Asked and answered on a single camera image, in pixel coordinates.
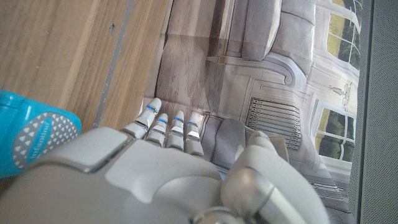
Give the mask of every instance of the wooden panel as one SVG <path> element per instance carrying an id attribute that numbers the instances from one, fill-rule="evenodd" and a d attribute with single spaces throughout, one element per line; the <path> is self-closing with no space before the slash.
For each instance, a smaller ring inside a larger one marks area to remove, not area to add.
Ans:
<path id="1" fill-rule="evenodd" d="M 59 106 L 93 1 L 0 1 L 0 88 Z"/>
<path id="2" fill-rule="evenodd" d="M 84 132 L 104 101 L 115 58 L 101 124 L 121 127 L 141 106 L 169 2 L 0 0 L 0 88 L 77 114 Z"/>
<path id="3" fill-rule="evenodd" d="M 144 96 L 169 0 L 135 0 L 100 126 L 134 120 Z"/>
<path id="4" fill-rule="evenodd" d="M 71 82 L 72 90 L 66 93 L 66 109 L 81 119 L 83 132 L 93 127 L 127 3 L 128 0 L 99 2 L 83 61 Z M 115 25 L 113 34 L 111 24 Z"/>

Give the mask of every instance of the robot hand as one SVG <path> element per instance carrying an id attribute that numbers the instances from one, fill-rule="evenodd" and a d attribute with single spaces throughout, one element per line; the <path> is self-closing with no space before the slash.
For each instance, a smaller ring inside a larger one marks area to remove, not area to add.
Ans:
<path id="1" fill-rule="evenodd" d="M 194 117 L 153 99 L 120 131 L 97 128 L 41 157 L 0 198 L 0 223 L 328 223 L 311 185 L 255 133 L 225 181 Z"/>

